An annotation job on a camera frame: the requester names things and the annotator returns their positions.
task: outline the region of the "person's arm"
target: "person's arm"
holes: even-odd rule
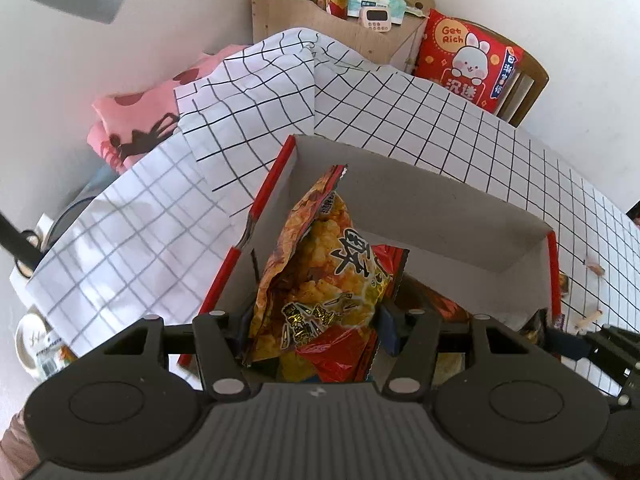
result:
[[[24,427],[24,414],[16,413],[0,440],[0,479],[19,480],[40,463]]]

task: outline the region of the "pink fabric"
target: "pink fabric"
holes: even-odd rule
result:
[[[203,54],[190,69],[144,92],[96,99],[94,109],[100,120],[86,141],[107,164],[123,174],[173,133],[178,122],[174,88],[209,75],[226,57],[244,48],[229,45],[215,56]]]
[[[24,415],[16,413],[0,441],[0,479],[18,480],[40,463],[24,427]]]

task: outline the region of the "red cushion with rabbit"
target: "red cushion with rabbit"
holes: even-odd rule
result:
[[[414,75],[493,113],[521,59],[519,46],[502,44],[471,23],[431,9]]]

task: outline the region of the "tablecloth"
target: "tablecloth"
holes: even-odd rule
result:
[[[28,284],[78,355],[144,313],[191,319],[289,134],[391,156],[526,209],[558,234],[572,282],[565,328],[596,309],[599,324],[640,327],[640,231],[558,154],[458,94],[293,29],[176,97],[180,134],[99,196]],[[620,389],[586,360],[565,363],[604,392]]]

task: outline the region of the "white wall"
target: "white wall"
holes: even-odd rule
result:
[[[55,215],[98,167],[85,138],[98,96],[138,91],[203,50],[252,38],[250,0],[125,0],[111,25],[0,0],[0,210],[20,228]],[[0,434],[33,382],[13,334],[24,313],[0,253]]]
[[[623,211],[640,200],[640,0],[435,0],[499,31],[550,81],[523,127]]]

